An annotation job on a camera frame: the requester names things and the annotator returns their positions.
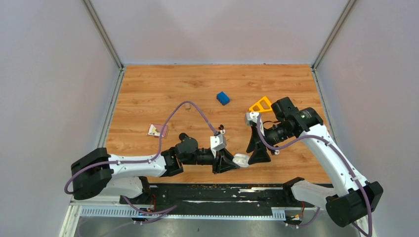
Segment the white earbud charging case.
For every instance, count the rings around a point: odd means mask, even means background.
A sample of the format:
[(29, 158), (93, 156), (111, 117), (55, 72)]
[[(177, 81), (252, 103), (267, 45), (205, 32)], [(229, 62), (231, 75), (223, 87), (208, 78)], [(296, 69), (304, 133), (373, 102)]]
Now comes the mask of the white earbud charging case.
[(234, 154), (233, 162), (239, 167), (249, 167), (250, 156), (247, 154)]

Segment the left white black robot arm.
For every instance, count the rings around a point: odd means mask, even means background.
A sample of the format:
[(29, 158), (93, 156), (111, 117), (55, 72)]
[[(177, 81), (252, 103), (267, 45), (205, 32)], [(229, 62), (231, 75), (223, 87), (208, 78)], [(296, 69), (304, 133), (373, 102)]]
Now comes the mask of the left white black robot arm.
[(69, 183), (73, 189), (69, 191), (69, 185), (65, 185), (65, 192), (76, 200), (97, 195), (125, 196), (145, 204), (151, 199), (147, 177), (175, 176), (184, 171), (184, 165), (210, 165), (214, 174), (240, 168), (221, 133), (210, 137), (207, 149), (199, 148), (197, 140), (185, 133), (179, 140), (168, 150), (150, 156), (118, 156), (97, 148), (71, 165)]

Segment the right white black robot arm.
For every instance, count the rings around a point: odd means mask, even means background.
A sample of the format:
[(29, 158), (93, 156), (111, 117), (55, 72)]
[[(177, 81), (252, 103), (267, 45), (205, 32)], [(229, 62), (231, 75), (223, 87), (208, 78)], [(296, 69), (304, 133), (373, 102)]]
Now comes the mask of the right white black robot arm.
[(252, 134), (247, 148), (251, 156), (246, 164), (269, 162), (270, 155), (302, 141), (323, 167), (332, 182), (326, 188), (296, 177), (283, 184), (282, 199), (288, 206), (310, 203), (324, 209), (340, 227), (371, 218), (383, 194), (379, 182), (370, 182), (342, 153), (331, 138), (319, 114), (311, 107), (298, 109), (289, 97), (271, 106), (277, 122), (265, 128), (261, 113), (247, 112), (245, 122)]

